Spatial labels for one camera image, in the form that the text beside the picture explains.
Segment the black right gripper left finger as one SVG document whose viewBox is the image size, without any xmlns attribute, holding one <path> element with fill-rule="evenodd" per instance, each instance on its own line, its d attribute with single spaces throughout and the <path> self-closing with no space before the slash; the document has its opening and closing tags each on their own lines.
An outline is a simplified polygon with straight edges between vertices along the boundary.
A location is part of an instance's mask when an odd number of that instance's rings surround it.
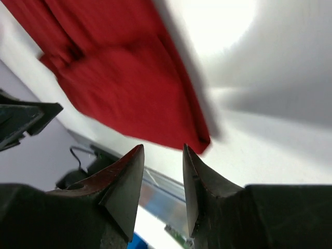
<svg viewBox="0 0 332 249">
<path fill-rule="evenodd" d="M 133 239 L 144 146 L 66 189 L 1 184 L 1 248 L 126 248 Z"/>
</svg>

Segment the dark red t shirt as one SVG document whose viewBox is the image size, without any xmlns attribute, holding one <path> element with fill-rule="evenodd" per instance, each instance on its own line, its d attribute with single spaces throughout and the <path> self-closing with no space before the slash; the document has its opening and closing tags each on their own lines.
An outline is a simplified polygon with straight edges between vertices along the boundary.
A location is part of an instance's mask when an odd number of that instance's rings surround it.
<svg viewBox="0 0 332 249">
<path fill-rule="evenodd" d="M 117 132 L 201 154 L 211 139 L 152 1 L 4 1 L 72 105 Z"/>
</svg>

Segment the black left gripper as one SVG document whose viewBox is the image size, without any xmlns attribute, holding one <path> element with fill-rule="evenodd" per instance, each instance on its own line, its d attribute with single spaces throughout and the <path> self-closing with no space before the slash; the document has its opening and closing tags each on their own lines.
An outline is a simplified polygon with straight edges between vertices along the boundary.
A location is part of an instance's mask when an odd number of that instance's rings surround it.
<svg viewBox="0 0 332 249">
<path fill-rule="evenodd" d="M 1 151 L 20 145 L 25 132 L 38 135 L 62 110 L 59 103 L 22 101 L 1 90 Z"/>
</svg>

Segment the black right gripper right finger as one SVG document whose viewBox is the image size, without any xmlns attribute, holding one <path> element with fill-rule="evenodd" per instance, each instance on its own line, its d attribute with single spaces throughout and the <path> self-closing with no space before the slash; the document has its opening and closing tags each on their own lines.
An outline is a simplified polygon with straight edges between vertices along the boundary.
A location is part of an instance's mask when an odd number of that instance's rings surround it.
<svg viewBox="0 0 332 249">
<path fill-rule="evenodd" d="M 331 248 L 331 186 L 240 187 L 187 145 L 183 178 L 195 248 Z"/>
</svg>

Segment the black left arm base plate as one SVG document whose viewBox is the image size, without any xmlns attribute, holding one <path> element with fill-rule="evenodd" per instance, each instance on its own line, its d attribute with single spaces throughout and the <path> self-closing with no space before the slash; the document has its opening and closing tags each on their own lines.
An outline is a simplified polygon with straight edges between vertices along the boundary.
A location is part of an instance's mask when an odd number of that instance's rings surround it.
<svg viewBox="0 0 332 249">
<path fill-rule="evenodd" d="M 95 156 L 95 160 L 87 167 L 86 170 L 82 168 L 82 163 L 79 157 L 75 154 L 75 150 Z M 70 153 L 78 161 L 78 168 L 67 172 L 61 179 L 59 179 L 56 182 L 56 189 L 66 189 L 70 185 L 92 176 L 120 159 L 119 157 L 94 145 L 90 146 L 90 150 L 77 146 L 71 146 Z"/>
</svg>

